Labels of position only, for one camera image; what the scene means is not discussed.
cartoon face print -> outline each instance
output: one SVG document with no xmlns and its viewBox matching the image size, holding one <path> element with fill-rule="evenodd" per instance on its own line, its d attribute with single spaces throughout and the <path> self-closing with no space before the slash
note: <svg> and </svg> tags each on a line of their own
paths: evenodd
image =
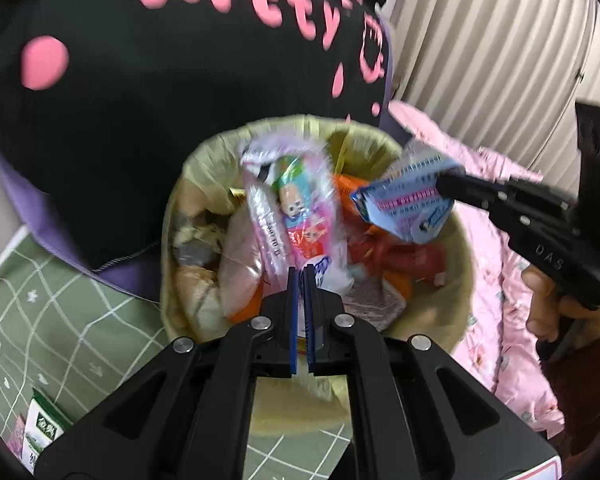
<svg viewBox="0 0 600 480">
<path fill-rule="evenodd" d="M 327 232 L 324 218 L 312 217 L 312 224 L 304 230 L 304 237 L 309 243 L 315 243 Z"/>
<path fill-rule="evenodd" d="M 280 188 L 282 212 L 291 219 L 298 218 L 304 211 L 304 199 L 296 184 L 290 182 Z"/>
</svg>

green checkered cloth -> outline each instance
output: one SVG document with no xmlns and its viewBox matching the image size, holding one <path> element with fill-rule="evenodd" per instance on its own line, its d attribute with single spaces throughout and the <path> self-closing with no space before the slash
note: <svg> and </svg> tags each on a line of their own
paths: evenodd
<svg viewBox="0 0 600 480">
<path fill-rule="evenodd" d="M 33 388 L 79 420 L 168 345 L 156 304 L 76 271 L 29 235 L 0 266 L 0 436 Z M 244 478 L 328 478 L 350 427 L 250 437 Z"/>
</svg>

snack wrapper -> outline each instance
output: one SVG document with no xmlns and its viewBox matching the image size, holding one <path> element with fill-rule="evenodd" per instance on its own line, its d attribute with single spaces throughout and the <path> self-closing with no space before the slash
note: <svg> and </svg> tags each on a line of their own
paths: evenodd
<svg viewBox="0 0 600 480">
<path fill-rule="evenodd" d="M 340 196 L 340 208 L 345 224 L 355 224 L 361 228 L 369 227 L 369 224 L 362 219 L 355 202 L 351 195 L 359 188 L 369 185 L 368 180 L 362 180 L 354 176 L 337 174 L 333 175 L 333 185 Z"/>
<path fill-rule="evenodd" d="M 364 266 L 349 266 L 355 277 L 342 298 L 345 312 L 371 323 L 378 332 L 389 328 L 407 307 L 412 294 L 411 279 L 398 272 L 370 276 Z"/>
<path fill-rule="evenodd" d="M 294 264 L 293 253 L 272 190 L 248 172 L 245 172 L 244 182 L 251 223 L 266 273 L 265 295 L 268 296 L 286 290 L 289 267 Z"/>
<path fill-rule="evenodd" d="M 292 132 L 275 132 L 252 140 L 242 152 L 241 164 L 245 182 L 253 190 L 270 191 L 269 208 L 275 208 L 282 220 L 284 238 L 291 250 L 291 254 L 285 253 L 286 265 L 283 265 L 273 245 L 281 244 L 281 224 L 276 222 L 275 229 L 263 227 L 265 222 L 253 207 L 249 187 L 251 220 L 264 242 L 261 248 L 266 250 L 262 256 L 267 277 L 273 281 L 270 273 L 275 272 L 275 279 L 279 282 L 284 279 L 286 287 L 290 266 L 302 269 L 313 264 L 317 285 L 342 295 L 349 290 L 352 279 L 347 271 L 346 244 L 336 232 L 338 197 L 331 180 L 331 165 L 323 150 L 324 146 L 314 140 Z"/>
<path fill-rule="evenodd" d="M 362 218 L 405 242 L 426 244 L 438 236 L 454 201 L 440 196 L 436 175 L 462 173 L 462 166 L 412 139 L 385 176 L 353 193 Z"/>
<path fill-rule="evenodd" d="M 397 246 L 382 256 L 382 268 L 424 280 L 433 286 L 444 286 L 446 251 L 436 243 Z"/>
</svg>

plastic bag liner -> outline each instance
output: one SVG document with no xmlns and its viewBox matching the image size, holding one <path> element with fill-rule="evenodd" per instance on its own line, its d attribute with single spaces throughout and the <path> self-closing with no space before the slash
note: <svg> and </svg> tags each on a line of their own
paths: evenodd
<svg viewBox="0 0 600 480">
<path fill-rule="evenodd" d="M 203 265 L 208 268 L 189 265 L 194 261 L 180 266 L 172 252 L 174 234 L 186 218 L 194 219 L 194 228 L 202 228 L 208 238 L 209 230 L 199 225 L 200 219 L 211 218 L 216 222 L 218 216 L 232 215 L 241 202 L 240 146 L 245 140 L 281 128 L 324 142 L 335 173 L 374 180 L 400 157 L 400 146 L 380 130 L 312 116 L 263 120 L 218 134 L 200 144 L 184 163 L 162 227 L 160 309 L 170 338 L 188 335 L 203 342 L 224 335 L 231 327 L 222 314 L 219 300 L 215 251 L 206 252 L 209 264 Z M 466 329 L 471 308 L 471 255 L 454 216 L 447 221 L 438 240 L 445 245 L 448 258 L 446 285 L 433 290 L 429 285 L 417 283 L 407 309 L 384 333 L 403 340 L 423 333 L 451 351 Z M 212 238 L 210 244 L 215 243 L 216 238 Z M 183 282 L 186 287 L 178 286 Z M 178 293 L 180 290 L 190 293 L 183 297 Z M 349 419 L 346 379 L 314 378 L 307 373 L 304 357 L 300 356 L 295 378 L 258 379 L 250 431 L 292 434 L 328 430 L 348 423 Z"/>
</svg>

plastic bag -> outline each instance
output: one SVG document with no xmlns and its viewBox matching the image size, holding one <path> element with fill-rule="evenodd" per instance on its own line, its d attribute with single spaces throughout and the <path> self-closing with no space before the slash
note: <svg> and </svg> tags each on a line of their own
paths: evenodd
<svg viewBox="0 0 600 480">
<path fill-rule="evenodd" d="M 249 186 L 251 220 L 264 241 L 263 260 L 268 280 L 276 283 L 284 280 L 286 286 L 289 266 L 302 269 L 313 264 L 317 285 L 342 295 L 349 290 L 352 279 L 347 271 L 346 247 L 337 233 L 338 199 L 331 181 L 331 165 L 323 150 L 324 146 L 314 140 L 280 131 L 252 140 L 242 152 L 241 163 Z M 264 199 L 256 202 L 252 195 L 265 195 L 254 179 L 277 198 L 276 208 L 292 251 L 286 267 L 279 264 L 281 255 L 277 245 L 284 251 L 286 245 L 279 240 L 277 218 L 275 224 L 264 221 L 254 207 L 260 206 Z M 269 196 L 266 208 L 270 216 L 269 209 L 274 206 L 271 199 Z"/>
<path fill-rule="evenodd" d="M 171 253 L 178 265 L 216 270 L 220 262 L 228 217 L 208 211 L 192 217 L 177 212 L 173 222 L 176 232 L 171 243 Z"/>
<path fill-rule="evenodd" d="M 435 286 L 446 283 L 446 251 L 440 244 L 409 244 L 383 229 L 366 223 L 352 195 L 368 182 L 349 175 L 335 175 L 334 183 L 340 194 L 345 215 L 349 261 L 364 263 L 366 272 L 378 275 L 389 272 L 392 279 L 402 275 L 425 280 Z"/>
<path fill-rule="evenodd" d="M 222 247 L 218 270 L 222 314 L 231 319 L 244 310 L 251 303 L 261 280 L 260 247 L 249 208 L 243 204 L 229 220 Z"/>
</svg>

